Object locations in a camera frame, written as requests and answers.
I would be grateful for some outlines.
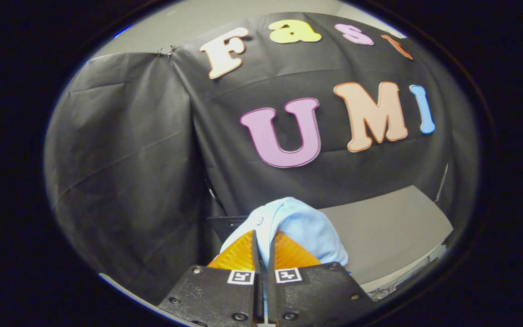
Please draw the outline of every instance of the letter u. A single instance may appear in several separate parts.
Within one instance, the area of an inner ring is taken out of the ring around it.
[[[241,116],[241,124],[249,128],[253,144],[260,158],[270,166],[279,168],[302,166],[314,160],[320,153],[320,133],[314,110],[320,103],[314,98],[302,98],[288,102],[286,112],[296,117],[301,135],[301,147],[296,151],[284,151],[278,143],[272,120],[276,111],[272,108],[253,110]]]

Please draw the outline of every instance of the black cloth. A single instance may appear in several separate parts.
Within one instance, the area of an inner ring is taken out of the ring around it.
[[[311,25],[322,39],[278,44],[267,26],[282,19]],[[354,25],[373,46],[354,44],[334,25]],[[199,48],[245,27],[243,64],[218,79]],[[408,60],[369,25],[316,13],[276,13],[213,29],[172,56],[110,54],[87,62],[50,121],[45,143],[49,200],[64,233],[97,271],[158,304],[183,271],[212,258],[205,217],[247,215],[291,196],[315,208],[332,207],[415,185],[461,230],[473,210],[479,178],[474,109],[457,81],[413,39],[400,39]],[[360,83],[377,99],[382,81],[396,83],[409,136],[376,142],[358,153],[340,83]],[[436,130],[419,131],[419,108],[409,85],[421,85]],[[318,99],[321,151],[296,168],[264,163],[239,118],[274,108],[274,128],[286,151],[301,145],[284,105]]]

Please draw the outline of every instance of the gray surface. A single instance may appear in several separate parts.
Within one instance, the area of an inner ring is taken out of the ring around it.
[[[416,261],[453,230],[444,213],[415,186],[320,211],[336,228],[349,255],[346,269],[359,284]]]

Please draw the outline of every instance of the screw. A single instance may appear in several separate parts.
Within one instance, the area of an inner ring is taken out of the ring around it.
[[[295,320],[297,318],[297,314],[293,313],[293,312],[288,312],[286,314],[284,314],[284,319],[286,320]]]
[[[233,314],[233,319],[235,319],[237,321],[245,321],[245,320],[247,320],[247,315],[246,314]]]

